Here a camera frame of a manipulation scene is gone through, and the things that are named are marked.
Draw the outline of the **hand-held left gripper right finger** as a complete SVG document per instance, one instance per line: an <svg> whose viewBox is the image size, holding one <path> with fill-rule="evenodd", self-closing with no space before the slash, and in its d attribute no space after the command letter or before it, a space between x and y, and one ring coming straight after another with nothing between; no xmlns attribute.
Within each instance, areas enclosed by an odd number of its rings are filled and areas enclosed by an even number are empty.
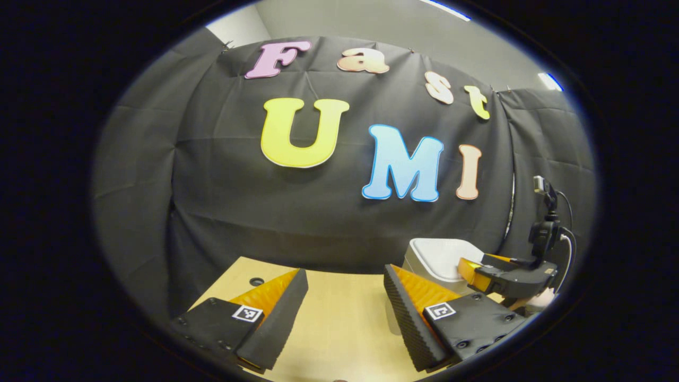
<svg viewBox="0 0 679 382"><path fill-rule="evenodd" d="M395 264L384 266L384 288L417 371L464 362L527 320L482 293L460 295Z"/></svg>

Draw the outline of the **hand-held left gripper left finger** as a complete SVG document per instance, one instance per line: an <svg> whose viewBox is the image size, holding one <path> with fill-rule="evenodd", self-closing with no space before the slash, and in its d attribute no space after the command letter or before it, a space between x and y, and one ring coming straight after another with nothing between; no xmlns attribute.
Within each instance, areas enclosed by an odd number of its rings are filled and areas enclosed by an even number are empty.
<svg viewBox="0 0 679 382"><path fill-rule="evenodd" d="M307 273L297 268L239 297L207 298L171 328L219 363L264 372L281 355L307 292Z"/></svg>

